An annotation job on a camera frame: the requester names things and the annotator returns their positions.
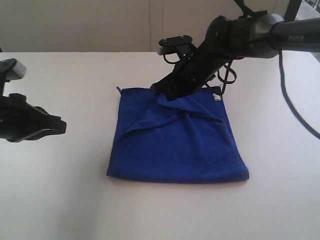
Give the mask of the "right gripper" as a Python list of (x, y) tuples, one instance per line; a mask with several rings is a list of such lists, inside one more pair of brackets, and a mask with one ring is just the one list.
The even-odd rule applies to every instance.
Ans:
[(151, 85), (154, 95), (166, 94), (168, 101), (193, 95), (231, 58), (219, 52), (198, 47), (192, 56), (179, 64), (174, 74), (168, 74)]

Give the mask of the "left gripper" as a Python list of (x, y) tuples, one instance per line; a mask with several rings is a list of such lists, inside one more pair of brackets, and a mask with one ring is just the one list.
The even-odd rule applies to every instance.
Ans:
[[(32, 115), (40, 115), (41, 130), (32, 129)], [(50, 115), (40, 106), (27, 103), (27, 97), (11, 93), (0, 97), (0, 138), (10, 143), (36, 141), (41, 138), (65, 134), (67, 123), (60, 116)]]

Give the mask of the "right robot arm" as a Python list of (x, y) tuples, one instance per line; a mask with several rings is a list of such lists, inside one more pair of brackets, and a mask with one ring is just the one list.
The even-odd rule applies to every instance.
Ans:
[(171, 73), (150, 87), (154, 95), (167, 100), (194, 94), (217, 75), (227, 62), (242, 58), (270, 59), (278, 52), (318, 52), (319, 18), (285, 22), (278, 14), (257, 17), (215, 18), (203, 42), (195, 47), (189, 35), (164, 38), (158, 42), (158, 55), (177, 54)]

